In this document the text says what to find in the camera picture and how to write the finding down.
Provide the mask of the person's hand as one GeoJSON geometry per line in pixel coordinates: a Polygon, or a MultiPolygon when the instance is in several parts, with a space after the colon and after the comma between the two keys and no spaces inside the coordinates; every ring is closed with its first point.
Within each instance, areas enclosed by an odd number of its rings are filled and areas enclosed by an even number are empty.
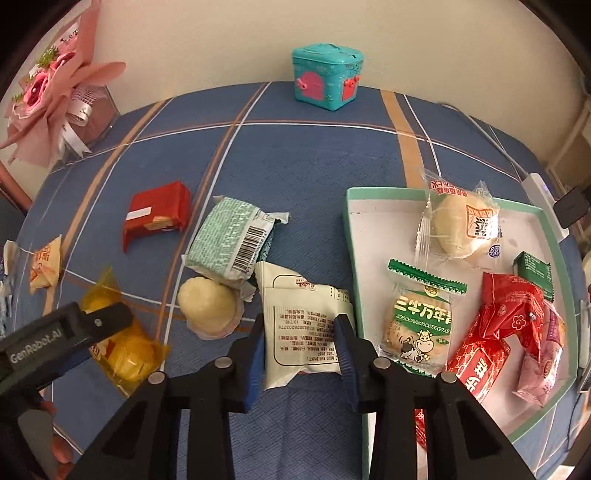
{"type": "Polygon", "coordinates": [[[65,480],[74,467],[73,449],[59,434],[53,433],[52,453],[57,461],[55,480],[65,480]]]}

